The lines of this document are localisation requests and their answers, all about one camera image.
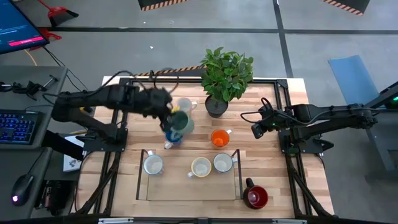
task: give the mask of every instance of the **red mug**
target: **red mug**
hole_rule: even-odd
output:
[[[243,201],[247,207],[252,209],[260,209],[266,206],[268,202],[267,191],[258,185],[254,185],[251,178],[246,179],[246,189],[243,192]]]

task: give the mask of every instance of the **orange mug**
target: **orange mug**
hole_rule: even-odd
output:
[[[217,129],[211,134],[211,141],[217,147],[226,146],[229,143],[229,135],[232,130]]]

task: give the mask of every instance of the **computer monitor screen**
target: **computer monitor screen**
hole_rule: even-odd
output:
[[[0,0],[0,54],[48,43],[11,0]]]

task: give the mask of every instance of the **gray floor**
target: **gray floor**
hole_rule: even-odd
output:
[[[137,1],[46,1],[65,6],[80,17],[65,27],[252,28],[275,29],[272,0],[190,0],[163,9],[141,12]],[[279,0],[285,29],[398,29],[398,1],[372,0],[363,17],[321,0]],[[37,26],[49,26],[46,10],[36,1],[20,7]],[[286,77],[278,34],[237,33],[93,33],[58,32],[62,40],[48,48],[90,89],[104,75],[128,69],[134,73],[164,67],[198,65],[205,48],[225,46],[254,57],[256,77]],[[304,78],[310,102],[343,105],[345,100],[327,62],[360,55],[377,90],[397,81],[397,35],[286,35],[295,78]],[[39,65],[54,65],[43,51],[33,56]],[[0,65],[31,65],[24,52],[0,55]],[[73,90],[67,83],[65,90]],[[50,129],[69,132],[73,124],[52,123]],[[364,175],[382,169],[365,131],[345,129],[325,135],[335,147],[325,154],[326,176],[335,213],[344,218],[398,223],[398,184],[368,184]]]

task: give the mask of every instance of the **wooden table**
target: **wooden table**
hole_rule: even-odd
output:
[[[287,79],[292,105],[308,103],[304,81],[301,78]],[[119,83],[116,77],[110,84]],[[174,83],[160,83],[159,86],[171,89]],[[280,91],[282,104],[285,106],[283,91]],[[146,201],[136,200],[136,188],[139,173],[141,149],[164,151],[164,133],[159,128],[159,120],[143,118],[139,114],[129,114],[129,137],[127,147],[121,156],[114,201],[111,215],[113,217],[210,217],[210,218],[293,218],[292,198],[285,157],[279,149],[277,132],[266,133],[255,139],[251,124],[243,121],[239,114],[245,111],[256,111],[262,105],[261,97],[266,97],[276,108],[274,87],[270,84],[249,85],[241,99],[229,103],[227,112],[221,118],[211,118],[205,108],[206,95],[199,83],[180,83],[172,93],[173,100],[180,97],[199,102],[192,112],[195,121],[193,133],[184,136],[183,145],[173,152],[189,153],[190,151],[214,152],[210,134],[214,129],[232,129],[230,143],[226,151],[240,149],[243,182],[251,177],[255,184],[263,186],[269,194],[268,204],[260,210],[247,208],[242,200],[231,201]],[[95,118],[110,123],[113,111],[98,107]],[[259,119],[259,115],[248,116],[248,119]],[[80,208],[93,193],[100,179],[103,163],[103,152],[94,152],[85,161],[78,186],[77,205]],[[333,213],[325,171],[319,158],[303,154],[302,160],[308,188],[325,210]],[[300,190],[298,197],[300,208],[304,210]],[[101,211],[106,203],[108,187],[104,191]]]

